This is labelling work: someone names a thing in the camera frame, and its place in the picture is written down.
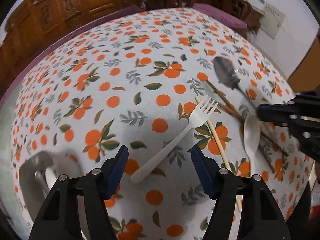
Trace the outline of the white ceramic spoon upturned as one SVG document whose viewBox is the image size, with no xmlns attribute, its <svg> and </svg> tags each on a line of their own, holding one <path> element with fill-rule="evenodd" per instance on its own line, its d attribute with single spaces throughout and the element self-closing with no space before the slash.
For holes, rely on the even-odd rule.
<svg viewBox="0 0 320 240">
<path fill-rule="evenodd" d="M 260 120 L 254 114 L 249 114 L 244 122 L 244 148 L 249 159 L 250 176 L 256 172 L 255 154 L 260 142 Z"/>
</svg>

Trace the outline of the metal spoon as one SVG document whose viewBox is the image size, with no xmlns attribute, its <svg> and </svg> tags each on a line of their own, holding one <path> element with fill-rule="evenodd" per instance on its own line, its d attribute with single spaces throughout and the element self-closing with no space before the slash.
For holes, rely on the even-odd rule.
<svg viewBox="0 0 320 240">
<path fill-rule="evenodd" d="M 219 83 L 224 84 L 226 87 L 238 90 L 251 106 L 256 109 L 254 104 L 249 100 L 246 93 L 239 87 L 240 79 L 235 71 L 233 64 L 226 58 L 216 56 L 213 59 L 213 66 Z"/>
</svg>

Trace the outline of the white plastic fork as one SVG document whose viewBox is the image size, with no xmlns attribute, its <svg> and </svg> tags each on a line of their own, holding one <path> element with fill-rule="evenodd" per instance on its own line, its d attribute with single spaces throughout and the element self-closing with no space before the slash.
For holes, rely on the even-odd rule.
<svg viewBox="0 0 320 240">
<path fill-rule="evenodd" d="M 140 167 L 130 178 L 132 183 L 140 183 L 143 181 L 178 145 L 178 143 L 186 136 L 186 134 L 193 128 L 197 128 L 205 124 L 210 116 L 214 113 L 218 106 L 218 102 L 205 96 L 193 109 L 189 115 L 188 125 L 182 130 L 174 139 L 172 139 L 164 148 L 162 148 L 156 155 Z"/>
</svg>

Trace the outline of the white ceramic spoon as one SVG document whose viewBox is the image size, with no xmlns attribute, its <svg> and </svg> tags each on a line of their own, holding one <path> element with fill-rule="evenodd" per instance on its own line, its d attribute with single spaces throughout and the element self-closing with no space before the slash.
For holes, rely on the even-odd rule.
<svg viewBox="0 0 320 240">
<path fill-rule="evenodd" d="M 46 183 L 48 185 L 48 189 L 51 190 L 57 180 L 57 176 L 51 167 L 46 168 L 45 178 L 46 178 Z"/>
</svg>

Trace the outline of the dark wooden chopstick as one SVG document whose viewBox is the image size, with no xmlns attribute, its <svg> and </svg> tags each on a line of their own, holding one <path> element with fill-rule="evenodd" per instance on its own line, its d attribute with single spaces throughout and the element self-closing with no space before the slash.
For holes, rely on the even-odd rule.
<svg viewBox="0 0 320 240">
<path fill-rule="evenodd" d="M 268 136 L 266 135 L 264 132 L 260 131 L 260 137 L 263 137 L 264 139 L 266 139 L 267 141 L 269 141 L 270 143 L 272 143 L 273 145 L 276 145 L 276 143 Z M 271 158 L 270 156 L 268 155 L 267 151 L 263 148 L 263 145 L 261 144 L 261 142 L 259 142 L 259 146 L 258 146 L 258 150 L 261 152 L 261 154 L 263 155 L 263 157 L 265 158 L 270 170 L 272 171 L 272 173 L 275 173 L 275 169 L 272 165 L 272 162 L 271 162 Z M 255 154 L 255 162 L 257 161 L 258 159 L 258 154 L 256 152 Z"/>
<path fill-rule="evenodd" d="M 218 103 L 218 105 L 225 110 L 229 115 L 232 115 L 236 117 L 242 124 L 245 122 L 244 117 L 242 117 L 236 109 L 233 107 L 233 105 L 227 100 L 223 92 L 218 90 L 209 80 L 206 80 L 206 83 L 210 86 L 210 88 L 219 96 L 219 98 L 225 103 L 222 105 L 221 103 Z"/>
</svg>

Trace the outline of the grey metal tray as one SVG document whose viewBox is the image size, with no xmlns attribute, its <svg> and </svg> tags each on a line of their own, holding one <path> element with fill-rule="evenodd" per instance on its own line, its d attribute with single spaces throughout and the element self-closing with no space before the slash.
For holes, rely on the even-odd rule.
<svg viewBox="0 0 320 240">
<path fill-rule="evenodd" d="M 20 188 L 22 198 L 27 210 L 25 220 L 33 224 L 35 218 L 50 189 L 46 183 L 45 171 L 51 167 L 57 178 L 66 174 L 69 178 L 83 175 L 76 156 L 63 151 L 54 154 L 48 151 L 40 151 L 25 161 L 20 167 Z"/>
</svg>

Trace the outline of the orange print tablecloth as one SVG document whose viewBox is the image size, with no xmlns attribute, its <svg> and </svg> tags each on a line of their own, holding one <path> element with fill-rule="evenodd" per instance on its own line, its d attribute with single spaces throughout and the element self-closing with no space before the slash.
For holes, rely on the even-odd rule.
<svg viewBox="0 0 320 240">
<path fill-rule="evenodd" d="M 187 124 L 195 96 L 223 92 L 241 116 L 254 108 L 236 89 L 219 83 L 213 59 L 234 66 L 239 87 L 254 106 L 286 103 L 294 93 L 270 61 L 222 23 L 194 9 L 162 9 L 122 17 L 62 44 L 27 72 L 11 128 L 14 189 L 25 219 L 20 167 L 40 151 L 76 156 L 83 174 L 116 155 L 129 159 L 116 193 L 106 201 L 120 239 L 201 239 L 214 202 L 202 191 L 190 150 L 223 161 L 207 125 L 192 129 L 139 184 L 134 172 L 165 147 Z M 231 170 L 248 177 L 242 124 L 222 109 L 211 122 Z M 277 145 L 262 141 L 256 171 L 288 219 L 308 183 L 312 160 L 299 152 L 287 129 L 262 124 Z"/>
</svg>

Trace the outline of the carved wooden bench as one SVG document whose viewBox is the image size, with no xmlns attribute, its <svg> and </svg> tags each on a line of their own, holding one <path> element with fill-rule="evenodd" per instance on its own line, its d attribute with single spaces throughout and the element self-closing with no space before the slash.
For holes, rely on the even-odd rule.
<svg viewBox="0 0 320 240">
<path fill-rule="evenodd" d="M 144 10 L 192 7 L 209 0 L 24 0 L 9 16 L 1 44 L 1 94 L 45 49 L 75 29 L 134 6 Z"/>
</svg>

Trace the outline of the white wall panel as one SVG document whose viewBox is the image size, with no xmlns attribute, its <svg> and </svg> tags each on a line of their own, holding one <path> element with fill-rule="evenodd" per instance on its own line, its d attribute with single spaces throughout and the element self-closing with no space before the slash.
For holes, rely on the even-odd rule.
<svg viewBox="0 0 320 240">
<path fill-rule="evenodd" d="M 274 40 L 282 27 L 285 14 L 269 3 L 265 4 L 263 12 L 264 16 L 260 19 L 260 28 Z"/>
</svg>

